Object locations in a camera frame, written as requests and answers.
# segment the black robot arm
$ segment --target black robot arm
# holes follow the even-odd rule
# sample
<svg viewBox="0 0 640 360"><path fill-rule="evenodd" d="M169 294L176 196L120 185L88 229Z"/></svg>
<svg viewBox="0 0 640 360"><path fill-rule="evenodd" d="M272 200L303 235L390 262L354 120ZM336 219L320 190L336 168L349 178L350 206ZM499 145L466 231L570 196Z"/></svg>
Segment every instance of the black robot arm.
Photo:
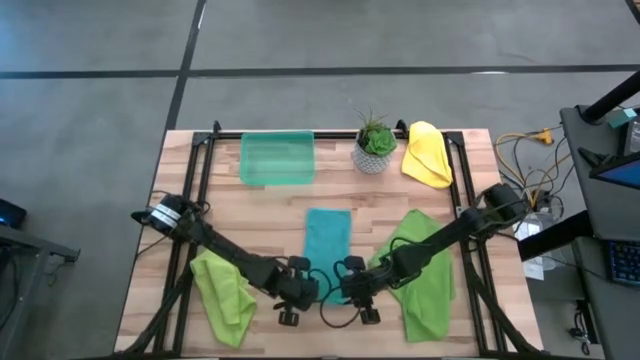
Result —
<svg viewBox="0 0 640 360"><path fill-rule="evenodd" d="M305 275L310 270L308 259L289 257L284 264L275 257L249 253L215 231L202 218L202 208L182 196L167 194L157 206L131 217L174 241L204 246L236 266L250 285L272 298L280 297L284 301L280 307L287 311L292 307L306 311L318 296L318 282ZM280 322L297 325L297 316L291 320Z"/></svg>
<svg viewBox="0 0 640 360"><path fill-rule="evenodd" d="M484 208L479 207L482 200ZM365 270L361 257L347 257L344 264L350 274L340 280L342 295L361 309L364 324L377 324L380 316L373 308L374 295L388 287L397 289L411 282L420 276L434 255L458 241L489 239L522 220L527 211L523 200L509 186L494 185L480 194L473 207L423 241L393 239L389 253L380 258L380 265L376 267Z"/></svg>

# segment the green plastic container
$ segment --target green plastic container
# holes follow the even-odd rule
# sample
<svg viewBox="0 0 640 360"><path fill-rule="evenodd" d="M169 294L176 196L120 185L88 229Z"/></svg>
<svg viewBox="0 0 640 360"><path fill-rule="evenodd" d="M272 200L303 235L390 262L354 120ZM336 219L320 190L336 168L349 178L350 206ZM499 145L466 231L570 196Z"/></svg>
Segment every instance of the green plastic container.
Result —
<svg viewBox="0 0 640 360"><path fill-rule="evenodd" d="M242 135L240 179L247 185L304 185L315 175L313 132Z"/></svg>

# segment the metal frame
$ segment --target metal frame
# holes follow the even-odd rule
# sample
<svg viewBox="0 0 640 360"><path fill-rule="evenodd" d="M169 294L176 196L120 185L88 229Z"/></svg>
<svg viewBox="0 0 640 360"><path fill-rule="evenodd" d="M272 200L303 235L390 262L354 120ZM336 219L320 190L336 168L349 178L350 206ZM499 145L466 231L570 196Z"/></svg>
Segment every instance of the metal frame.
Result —
<svg viewBox="0 0 640 360"><path fill-rule="evenodd" d="M10 250L12 254L9 254L8 258L12 256L30 258L26 265L21 266L27 269L26 272L18 269L22 272L18 289L18 302L10 314L5 328L0 333L2 335L0 360L8 360L15 357L16 343L23 335L23 329L26 326L27 316L29 315L29 307L33 303L34 292L45 275L49 256L58 255L64 259L65 263L75 263L80 256L80 250L41 239L8 226L0 226L0 244L7 244L12 247L12 250Z"/></svg>
<svg viewBox="0 0 640 360"><path fill-rule="evenodd" d="M409 139L409 131L407 125L403 120L399 120L393 130L396 138L401 140ZM220 124L216 121L211 132L196 132L193 134L191 152L189 154L189 162L187 166L187 173L185 175L185 183L183 187L183 196L188 197L191 194L192 183L195 174L196 162L200 147L206 145L205 158L203 164L203 170L200 180L200 186L198 189L197 201L204 203L206 201L206 193L208 187L209 173L213 162L213 149L216 140L239 140L244 134L243 131L221 131ZM314 132L314 139L355 139L357 131L316 131ZM455 146L458 151L458 157L460 161L460 167L462 170L462 177L464 180L464 188L467 195L469 205L472 204L475 199L475 190L473 188L473 182L471 178L471 169L469 168L469 161L464 144L464 137L460 131L450 131L442 133L447 146L445 146L446 153L449 160L449 165L454 168L453 156L451 146ZM459 187L457 183L457 176L455 170L452 172L453 181L450 186L451 201L453 206L454 216L457 218L462 212L462 203L460 200ZM479 358L491 358L491 359L548 359L548 360L564 360L564 359L576 359L569 357L559 357L540 353L537 349L529 345L524 337L517 331L513 324L509 321L506 314L500 308L497 299L495 285L491 274L491 266L489 264L489 257L486 247L483 242L476 243L476 249L478 251L478 260L480 263L482 278L477 274L472 261L472 251L470 250L469 243L471 240L465 240L460 242L462 249L462 258L465 272L465 280L467 283L467 291L469 294L469 304L471 307L471 315L474 324L476 342L478 345ZM176 359L182 358L182 344L184 342L184 331L186 329L186 321L188 316L189 297L193 283L193 273L189 267L189 262L196 255L197 246L195 244L189 245L187 253L187 262L180 277L176 280L176 274L178 272L178 260L180 257L181 246L174 243L172 247L169 266L167 269L167 277L165 291L163 294L162 305L144 330L143 335L147 338L143 341L136 341L134 345L125 350L124 352L114 353L109 356L91 358L93 360L125 360L125 359ZM482 313L480 310L480 297L487 308L489 309L489 315L493 325L493 331L496 339L496 349L490 350L487 344L487 338L485 334ZM180 298L180 306L178 309L178 316L176 317L176 331L174 335L174 342L171 350L165 350L165 335L166 335L166 316L175 302ZM518 353L508 352L506 346L505 334L507 334L515 346ZM155 338L155 343L151 352L145 352L149 345L151 338Z"/></svg>

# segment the potted plant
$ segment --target potted plant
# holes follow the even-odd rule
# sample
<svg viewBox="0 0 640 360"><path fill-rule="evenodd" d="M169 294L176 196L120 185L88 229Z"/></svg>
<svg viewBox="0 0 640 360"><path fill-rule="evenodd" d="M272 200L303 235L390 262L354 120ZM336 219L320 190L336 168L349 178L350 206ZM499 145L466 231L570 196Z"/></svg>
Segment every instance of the potted plant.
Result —
<svg viewBox="0 0 640 360"><path fill-rule="evenodd" d="M351 157L356 167L367 174L382 172L391 163L391 155L396 148L396 137L391 129L382 123L384 116L373 117L356 110L364 126L358 132L356 144Z"/></svg>

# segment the lime green towel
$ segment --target lime green towel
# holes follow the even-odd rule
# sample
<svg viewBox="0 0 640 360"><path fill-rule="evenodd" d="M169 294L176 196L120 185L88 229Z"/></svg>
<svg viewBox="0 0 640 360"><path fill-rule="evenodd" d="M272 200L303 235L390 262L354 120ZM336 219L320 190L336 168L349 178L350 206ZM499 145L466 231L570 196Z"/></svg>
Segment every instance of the lime green towel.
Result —
<svg viewBox="0 0 640 360"><path fill-rule="evenodd" d="M256 310L256 299L247 292L249 282L238 268L209 250L190 265L216 339L240 347Z"/></svg>
<svg viewBox="0 0 640 360"><path fill-rule="evenodd" d="M411 210L389 241L369 261L369 266L379 264L380 256L389 252L391 240L402 237L422 241L440 229L440 225L419 210ZM402 246L397 240L394 248ZM431 259L422 274L397 290L390 289L402 306L404 328L408 342L440 340L449 332L450 303L455 298L455 286L449 249Z"/></svg>

